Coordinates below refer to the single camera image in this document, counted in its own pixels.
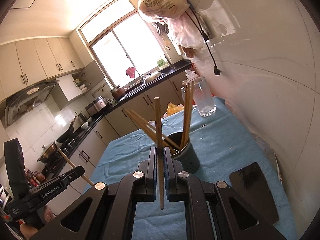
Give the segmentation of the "left human hand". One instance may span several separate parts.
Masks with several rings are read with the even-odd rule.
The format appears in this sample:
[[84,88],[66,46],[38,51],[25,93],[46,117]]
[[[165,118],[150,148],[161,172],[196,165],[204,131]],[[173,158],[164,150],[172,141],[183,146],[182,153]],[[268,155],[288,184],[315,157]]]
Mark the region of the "left human hand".
[[[48,205],[44,207],[43,217],[44,217],[44,220],[46,221],[45,224],[48,224],[50,221],[52,221],[55,218],[55,215],[52,213]],[[30,239],[35,233],[38,232],[38,230],[35,227],[25,223],[20,225],[20,231],[25,239]]]

